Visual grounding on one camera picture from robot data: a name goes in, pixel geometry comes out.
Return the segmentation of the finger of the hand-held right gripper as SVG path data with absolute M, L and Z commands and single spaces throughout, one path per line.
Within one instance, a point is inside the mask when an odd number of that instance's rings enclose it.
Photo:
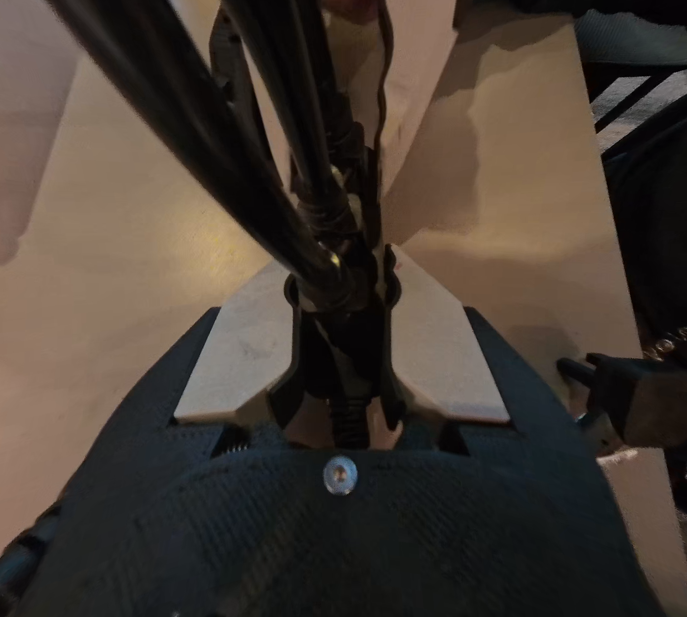
M 219 7 L 210 34 L 211 73 L 226 102 L 247 128 L 253 139 L 269 151 L 243 41 L 228 13 Z
M 457 0 L 383 0 L 392 45 L 384 78 L 385 121 L 379 159 L 381 193 L 387 194 L 405 164 L 457 39 Z

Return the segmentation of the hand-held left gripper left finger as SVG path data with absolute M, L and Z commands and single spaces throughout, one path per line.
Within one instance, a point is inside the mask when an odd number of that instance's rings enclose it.
M 220 308 L 175 410 L 183 424 L 272 421 L 269 391 L 293 358 L 287 270 L 272 261 Z

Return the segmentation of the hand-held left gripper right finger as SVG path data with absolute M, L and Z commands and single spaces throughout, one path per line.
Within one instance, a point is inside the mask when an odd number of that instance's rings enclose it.
M 384 268 L 385 351 L 405 414 L 436 427 L 510 425 L 464 305 L 398 245 Z

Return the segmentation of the black power strip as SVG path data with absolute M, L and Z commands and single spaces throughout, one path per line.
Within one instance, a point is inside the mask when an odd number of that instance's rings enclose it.
M 379 393 L 388 292 L 376 152 L 365 147 L 342 178 L 359 229 L 335 245 L 335 253 L 354 276 L 356 289 L 350 311 L 325 326 L 335 367 L 335 378 L 327 388 L 331 412 L 359 407 Z

